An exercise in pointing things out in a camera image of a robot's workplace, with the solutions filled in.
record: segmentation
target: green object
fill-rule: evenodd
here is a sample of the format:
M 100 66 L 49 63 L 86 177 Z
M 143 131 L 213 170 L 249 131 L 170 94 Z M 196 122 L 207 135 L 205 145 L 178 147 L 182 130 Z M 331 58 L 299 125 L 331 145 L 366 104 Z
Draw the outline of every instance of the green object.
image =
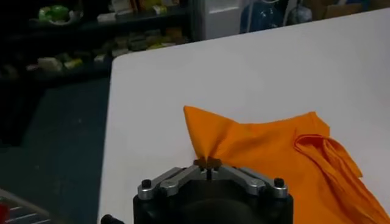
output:
M 40 21 L 67 21 L 68 17 L 69 9 L 62 5 L 43 7 L 38 12 Z

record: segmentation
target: white table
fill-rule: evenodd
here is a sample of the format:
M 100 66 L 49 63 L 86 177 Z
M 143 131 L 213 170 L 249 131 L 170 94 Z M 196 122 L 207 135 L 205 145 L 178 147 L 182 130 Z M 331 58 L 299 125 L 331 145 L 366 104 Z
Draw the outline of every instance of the white table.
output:
M 99 218 L 132 223 L 141 180 L 192 163 L 184 105 L 238 122 L 317 111 L 389 213 L 389 21 L 384 9 L 117 58 Z

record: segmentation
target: shelf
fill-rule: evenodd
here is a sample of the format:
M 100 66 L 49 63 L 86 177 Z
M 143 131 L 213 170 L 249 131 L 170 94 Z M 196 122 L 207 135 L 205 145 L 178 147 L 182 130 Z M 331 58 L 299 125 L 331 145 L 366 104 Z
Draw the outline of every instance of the shelf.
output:
M 180 23 L 183 16 L 188 15 L 186 7 L 168 7 L 168 11 L 161 15 L 156 15 L 154 12 L 140 12 L 121 16 L 112 23 L 99 23 L 98 21 L 84 21 L 79 24 L 73 24 L 66 27 L 45 27 L 30 29 L 24 33 L 12 34 L 4 38 L 5 44 L 16 44 L 21 41 L 34 41 L 48 38 L 65 38 L 68 36 L 82 35 L 90 32 L 105 32 L 110 29 L 129 29 L 158 26 L 159 24 L 167 24 L 167 21 Z
M 64 69 L 60 72 L 37 70 L 31 72 L 31 75 L 38 85 L 43 87 L 55 87 L 67 83 L 108 77 L 111 73 L 111 65 L 111 60 L 97 63 L 89 62 L 73 69 Z

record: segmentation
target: cloth fold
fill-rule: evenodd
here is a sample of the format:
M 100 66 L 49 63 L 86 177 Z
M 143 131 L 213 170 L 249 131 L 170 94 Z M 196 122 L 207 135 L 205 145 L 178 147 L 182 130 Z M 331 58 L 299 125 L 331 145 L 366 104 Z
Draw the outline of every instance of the cloth fold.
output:
M 294 223 L 390 224 L 360 181 L 358 166 L 315 112 L 264 124 L 239 124 L 194 107 L 184 107 L 184 113 L 199 158 L 285 179 Z

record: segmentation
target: item on shelf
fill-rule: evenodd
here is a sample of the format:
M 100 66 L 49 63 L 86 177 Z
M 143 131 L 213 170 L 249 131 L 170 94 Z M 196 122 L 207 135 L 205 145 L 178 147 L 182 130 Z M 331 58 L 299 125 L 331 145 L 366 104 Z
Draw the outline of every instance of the item on shelf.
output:
M 104 60 L 105 60 L 105 58 L 107 57 L 107 55 L 106 54 L 99 54 L 99 55 L 97 55 L 95 58 L 94 58 L 94 62 L 98 62 L 98 63 L 100 63 L 100 62 L 103 62 Z
M 111 4 L 116 13 L 126 10 L 132 11 L 129 0 L 111 0 Z
M 123 54 L 127 54 L 129 53 L 129 50 L 128 48 L 119 48 L 119 49 L 115 49 L 115 50 L 112 50 L 112 57 L 118 57 L 120 55 L 123 55 Z
M 148 46 L 158 44 L 161 42 L 161 36 L 148 36 L 146 37 L 146 43 Z
M 53 57 L 38 58 L 38 65 L 47 72 L 59 72 L 62 70 L 62 63 Z
M 173 40 L 183 38 L 182 28 L 180 28 L 180 27 L 166 28 L 165 35 L 171 37 Z
M 155 29 L 155 30 L 147 30 L 144 33 L 146 36 L 161 36 L 161 30 Z
M 179 0 L 161 0 L 161 3 L 165 6 L 175 6 L 175 5 L 179 5 L 180 1 Z
M 32 71 L 35 71 L 39 68 L 39 65 L 37 64 L 30 64 L 30 65 L 27 65 L 26 66 L 26 71 L 27 72 L 32 72 Z
M 148 47 L 146 39 L 136 40 L 130 43 L 130 48 L 132 51 L 143 51 Z
M 69 56 L 68 53 L 64 52 L 64 53 L 61 53 L 61 54 L 57 54 L 56 56 L 54 56 L 55 59 L 57 59 L 58 61 L 64 63 L 64 62 L 67 62 L 67 61 L 71 61 L 72 58 Z
M 110 52 L 114 48 L 116 48 L 115 40 L 108 40 L 102 45 L 103 52 Z
M 152 50 L 152 49 L 158 49 L 158 48 L 164 48 L 164 47 L 171 47 L 171 46 L 175 46 L 175 45 L 176 45 L 175 43 L 158 43 L 158 44 L 151 45 L 147 49 Z
M 138 0 L 140 10 L 152 10 L 153 6 L 161 5 L 161 0 Z
M 75 58 L 81 58 L 82 61 L 90 61 L 93 58 L 92 54 L 88 51 L 74 51 L 73 55 Z
M 73 68 L 76 68 L 78 66 L 81 66 L 82 64 L 83 64 L 83 61 L 81 60 L 81 58 L 75 58 L 71 61 L 65 62 L 63 65 L 67 69 L 73 69 Z
M 106 51 L 103 48 L 96 48 L 96 49 L 92 50 L 92 53 L 93 53 L 93 55 L 97 56 L 97 55 L 100 55 L 100 54 L 106 54 L 106 53 L 108 53 L 108 51 Z
M 62 5 L 43 7 L 38 12 L 40 21 L 67 21 L 69 19 L 69 9 Z
M 163 5 L 153 5 L 154 12 L 156 15 L 164 14 L 167 12 L 167 9 Z
M 132 14 L 133 12 L 131 10 L 123 10 L 120 12 L 116 12 L 116 20 L 125 20 Z
M 115 12 L 103 13 L 97 16 L 99 23 L 112 23 L 116 21 Z
M 128 37 L 115 37 L 115 42 L 119 48 L 127 48 Z
M 80 21 L 83 12 L 69 10 L 62 5 L 43 7 L 38 12 L 38 19 L 31 19 L 38 23 L 50 23 L 55 26 L 65 26 Z

